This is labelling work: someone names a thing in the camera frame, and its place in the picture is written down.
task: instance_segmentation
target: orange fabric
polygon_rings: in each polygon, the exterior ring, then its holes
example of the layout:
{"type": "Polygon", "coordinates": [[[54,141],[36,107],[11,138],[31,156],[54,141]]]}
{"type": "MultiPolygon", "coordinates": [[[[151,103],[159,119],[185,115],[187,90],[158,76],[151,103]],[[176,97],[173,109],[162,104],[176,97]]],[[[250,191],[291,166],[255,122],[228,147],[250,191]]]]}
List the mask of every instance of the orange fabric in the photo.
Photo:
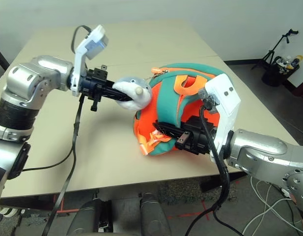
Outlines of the orange fabric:
{"type": "Polygon", "coordinates": [[[140,143],[139,148],[142,154],[148,155],[151,153],[154,149],[155,146],[157,146],[160,142],[168,142],[172,138],[160,133],[158,130],[154,130],[150,134],[150,139],[147,142],[146,138],[138,133],[137,138],[140,143]]]}
{"type": "Polygon", "coordinates": [[[183,83],[188,79],[187,75],[177,75],[174,83],[174,91],[180,95],[195,95],[205,87],[207,79],[197,75],[195,81],[189,87],[184,87],[183,83]]]}
{"type": "Polygon", "coordinates": [[[137,133],[138,133],[138,119],[136,118],[136,115],[134,117],[134,134],[137,137],[137,133]]]}
{"type": "Polygon", "coordinates": [[[187,68],[162,67],[162,68],[158,68],[158,69],[159,70],[157,70],[156,67],[153,67],[152,71],[155,71],[155,72],[157,71],[158,72],[158,71],[164,71],[164,70],[168,70],[168,71],[186,70],[186,71],[199,72],[199,73],[201,73],[203,75],[208,76],[209,78],[214,78],[215,77],[215,75],[213,75],[213,74],[209,74],[209,73],[206,73],[206,72],[201,72],[199,70],[187,69],[187,68]]]}
{"type": "MultiPolygon", "coordinates": [[[[161,70],[167,70],[167,69],[169,69],[170,71],[176,71],[176,70],[196,71],[196,70],[184,69],[184,68],[161,68],[161,70]]],[[[215,75],[212,74],[207,74],[203,72],[200,73],[205,74],[210,78],[215,77],[215,75]]],[[[184,98],[187,97],[188,95],[194,95],[198,93],[198,90],[204,87],[206,82],[207,79],[202,76],[196,76],[196,78],[191,76],[184,76],[184,75],[176,76],[174,90],[176,91],[176,87],[177,87],[176,92],[180,94],[178,101],[178,108],[177,108],[177,116],[178,116],[180,104],[182,103],[184,98]]],[[[160,142],[168,142],[169,140],[171,140],[171,137],[157,132],[157,130],[155,130],[153,126],[153,123],[158,119],[157,100],[158,100],[158,95],[161,85],[162,82],[159,82],[152,88],[153,96],[151,102],[146,108],[144,108],[141,111],[139,120],[136,117],[134,118],[134,133],[137,136],[138,142],[140,143],[139,148],[144,155],[147,155],[150,152],[152,152],[160,142]]],[[[197,100],[193,103],[186,105],[181,117],[181,121],[186,122],[191,116],[198,116],[198,111],[201,106],[202,106],[201,100],[197,100]]],[[[204,111],[204,113],[208,121],[213,123],[214,126],[217,127],[220,119],[219,114],[216,113],[212,115],[208,111],[204,111]]]]}
{"type": "Polygon", "coordinates": [[[153,123],[158,119],[157,114],[157,100],[159,95],[159,90],[162,82],[156,84],[152,88],[152,99],[147,107],[145,107],[140,114],[139,121],[139,133],[145,137],[149,137],[149,134],[155,130],[153,123]]]}

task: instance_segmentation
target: black cable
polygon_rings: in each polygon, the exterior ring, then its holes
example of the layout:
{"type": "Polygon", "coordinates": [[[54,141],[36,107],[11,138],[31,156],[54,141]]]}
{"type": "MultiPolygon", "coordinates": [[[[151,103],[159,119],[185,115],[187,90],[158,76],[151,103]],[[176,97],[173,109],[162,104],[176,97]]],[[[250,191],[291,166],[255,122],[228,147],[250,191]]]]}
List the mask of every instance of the black cable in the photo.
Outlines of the black cable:
{"type": "Polygon", "coordinates": [[[202,106],[200,108],[199,116],[200,116],[200,119],[201,119],[201,122],[202,122],[202,127],[204,128],[206,136],[207,136],[207,141],[208,141],[209,148],[210,148],[210,150],[211,150],[211,152],[212,152],[212,154],[214,156],[214,159],[215,159],[215,162],[216,162],[219,174],[220,174],[222,189],[221,189],[221,193],[220,193],[220,196],[217,199],[217,201],[209,209],[203,211],[200,215],[198,215],[192,221],[192,223],[190,224],[189,228],[187,229],[187,231],[185,233],[185,236],[189,235],[191,229],[193,228],[193,226],[195,225],[195,223],[201,217],[203,217],[204,215],[206,215],[207,213],[209,213],[211,211],[218,210],[221,207],[222,203],[224,203],[224,201],[227,199],[227,197],[229,195],[229,189],[230,189],[230,176],[229,176],[229,172],[228,172],[228,169],[227,169],[227,167],[226,167],[223,159],[220,160],[220,157],[218,155],[218,152],[217,152],[214,140],[211,137],[211,134],[210,134],[210,132],[208,130],[208,126],[207,126],[207,123],[206,123],[206,120],[205,120],[205,117],[204,117],[204,110],[205,109],[206,109],[205,106],[202,106]]]}
{"type": "Polygon", "coordinates": [[[244,235],[241,234],[239,231],[237,231],[236,229],[234,229],[232,226],[230,226],[230,225],[228,225],[227,223],[224,223],[223,221],[219,220],[218,217],[217,217],[217,215],[216,215],[216,212],[215,212],[215,211],[213,212],[213,215],[214,215],[214,218],[215,218],[220,224],[222,224],[222,225],[228,227],[230,230],[236,232],[238,235],[244,236],[244,235]]]}
{"type": "Polygon", "coordinates": [[[47,222],[46,226],[44,227],[42,236],[46,236],[49,233],[49,230],[50,230],[51,224],[52,224],[52,222],[55,218],[57,209],[59,208],[59,206],[62,202],[62,199],[64,197],[64,193],[67,189],[67,186],[69,184],[69,181],[70,181],[70,179],[73,175],[74,169],[75,169],[75,165],[76,165],[76,140],[77,140],[77,136],[78,136],[79,124],[80,124],[80,119],[81,119],[81,112],[82,112],[82,108],[83,108],[83,101],[84,101],[84,95],[82,94],[80,99],[79,99],[79,107],[78,107],[76,118],[75,118],[74,133],[73,133],[73,139],[72,139],[72,151],[73,151],[73,156],[74,156],[73,166],[72,166],[72,169],[71,169],[66,181],[64,182],[64,185],[62,187],[62,190],[61,190],[59,196],[57,197],[56,203],[53,207],[53,210],[52,210],[51,215],[48,219],[48,222],[47,222]]]}
{"type": "Polygon", "coordinates": [[[73,34],[73,38],[72,38],[72,43],[71,43],[71,50],[72,52],[75,54],[75,38],[76,38],[76,34],[77,34],[77,31],[80,29],[80,28],[84,28],[86,31],[88,31],[88,33],[91,33],[92,29],[88,26],[84,26],[84,25],[81,25],[81,26],[78,26],[75,31],[74,31],[74,34],[73,34]]]}
{"type": "MultiPolygon", "coordinates": [[[[272,184],[272,187],[274,187],[274,189],[277,190],[285,198],[285,195],[281,192],[281,190],[278,187],[274,186],[273,184],[272,184]]],[[[284,201],[284,202],[286,202],[288,204],[289,208],[290,208],[291,218],[292,218],[292,225],[295,227],[294,214],[293,214],[291,205],[290,205],[289,201],[284,201]]]]}
{"type": "Polygon", "coordinates": [[[23,169],[23,172],[24,172],[24,171],[44,170],[44,169],[49,169],[49,168],[58,166],[58,165],[62,164],[64,161],[67,160],[67,158],[71,155],[72,151],[73,151],[73,147],[71,147],[71,150],[69,151],[69,153],[67,154],[67,156],[66,156],[63,160],[61,160],[61,161],[59,161],[59,162],[57,162],[57,163],[55,163],[55,164],[53,164],[53,165],[51,165],[51,166],[44,166],[44,167],[36,167],[36,168],[23,169]]]}

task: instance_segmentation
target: teal fabric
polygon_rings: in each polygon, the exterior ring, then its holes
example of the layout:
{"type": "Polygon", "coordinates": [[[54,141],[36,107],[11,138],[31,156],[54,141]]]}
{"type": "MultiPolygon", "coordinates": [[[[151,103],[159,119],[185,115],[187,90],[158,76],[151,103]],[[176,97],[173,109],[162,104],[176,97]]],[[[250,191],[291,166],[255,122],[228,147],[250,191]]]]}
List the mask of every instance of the teal fabric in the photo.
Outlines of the teal fabric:
{"type": "Polygon", "coordinates": [[[199,70],[201,72],[213,74],[213,75],[220,75],[224,72],[212,66],[198,64],[198,63],[174,63],[169,65],[164,65],[162,67],[172,67],[172,68],[187,68],[193,70],[199,70]]]}
{"type": "Polygon", "coordinates": [[[157,113],[159,122],[167,122],[178,126],[176,110],[180,95],[174,91],[175,76],[162,80],[161,89],[157,99],[157,113]]]}
{"type": "Polygon", "coordinates": [[[159,75],[156,78],[153,78],[152,80],[150,80],[149,85],[153,88],[156,84],[163,81],[163,79],[165,79],[166,77],[177,76],[177,75],[189,75],[189,76],[193,76],[193,77],[200,75],[202,77],[205,77],[207,79],[207,81],[211,80],[211,78],[209,78],[208,76],[203,75],[201,73],[187,71],[187,70],[179,70],[179,71],[172,71],[172,72],[165,73],[163,75],[159,75]]]}
{"type": "Polygon", "coordinates": [[[136,119],[140,119],[141,111],[136,112],[136,119]]]}
{"type": "Polygon", "coordinates": [[[179,113],[177,116],[177,120],[179,122],[179,125],[177,127],[180,128],[180,126],[181,126],[181,117],[182,117],[182,114],[183,114],[183,111],[184,111],[184,108],[186,107],[186,105],[188,105],[192,102],[195,102],[198,99],[199,99],[198,94],[184,98],[184,100],[181,102],[180,110],[179,110],[179,113]]]}
{"type": "Polygon", "coordinates": [[[171,139],[170,141],[168,142],[163,142],[163,143],[159,143],[156,148],[151,152],[149,153],[149,155],[159,155],[159,154],[163,154],[163,153],[166,153],[170,150],[172,150],[172,148],[174,147],[174,144],[175,144],[175,139],[171,139]]]}
{"type": "MultiPolygon", "coordinates": [[[[198,70],[201,72],[220,75],[224,72],[212,66],[198,64],[198,63],[174,63],[165,65],[162,67],[172,67],[172,68],[186,68],[198,70]]],[[[208,81],[211,80],[210,77],[201,74],[200,72],[180,70],[180,71],[172,71],[162,75],[159,75],[153,78],[149,84],[151,87],[154,87],[159,82],[162,82],[161,89],[159,91],[158,100],[157,100],[157,113],[158,113],[158,121],[167,122],[170,124],[174,124],[176,127],[181,126],[181,117],[184,111],[185,106],[189,103],[192,103],[198,100],[198,94],[187,96],[184,98],[182,103],[180,104],[178,115],[176,115],[178,101],[180,95],[174,91],[174,83],[177,75],[189,75],[192,77],[196,77],[200,75],[206,78],[208,81]]],[[[171,139],[169,142],[159,143],[155,149],[149,153],[150,155],[159,155],[165,152],[172,150],[175,144],[175,139],[171,139]]]]}

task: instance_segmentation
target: white plastic housing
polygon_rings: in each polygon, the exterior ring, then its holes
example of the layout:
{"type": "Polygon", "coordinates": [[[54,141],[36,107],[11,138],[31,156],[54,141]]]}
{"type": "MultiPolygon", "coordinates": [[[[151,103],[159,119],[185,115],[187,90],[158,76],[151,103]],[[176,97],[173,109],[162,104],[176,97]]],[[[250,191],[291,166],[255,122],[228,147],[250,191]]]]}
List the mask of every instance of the white plastic housing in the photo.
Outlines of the white plastic housing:
{"type": "Polygon", "coordinates": [[[71,91],[74,96],[79,96],[80,77],[86,75],[85,57],[89,60],[93,59],[107,46],[108,41],[105,29],[99,25],[77,47],[71,78],[71,91]]]}
{"type": "MultiPolygon", "coordinates": [[[[222,145],[226,142],[228,132],[233,130],[241,100],[226,74],[218,75],[208,81],[205,89],[209,95],[215,96],[220,102],[216,106],[220,119],[214,140],[219,153],[222,145]]],[[[212,161],[214,161],[212,152],[210,152],[210,156],[212,161]]]]}

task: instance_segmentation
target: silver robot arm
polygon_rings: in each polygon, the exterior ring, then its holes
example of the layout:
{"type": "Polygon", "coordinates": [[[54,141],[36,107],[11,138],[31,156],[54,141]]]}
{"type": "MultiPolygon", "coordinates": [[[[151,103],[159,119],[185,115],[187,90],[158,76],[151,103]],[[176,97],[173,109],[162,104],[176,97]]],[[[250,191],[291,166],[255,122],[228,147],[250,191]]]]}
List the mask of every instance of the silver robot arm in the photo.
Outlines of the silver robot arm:
{"type": "Polygon", "coordinates": [[[239,129],[231,139],[230,151],[229,166],[288,191],[303,218],[303,146],[239,129]]]}
{"type": "Polygon", "coordinates": [[[39,56],[9,71],[0,99],[0,196],[26,163],[35,116],[51,90],[68,90],[72,68],[71,62],[39,56]]]}

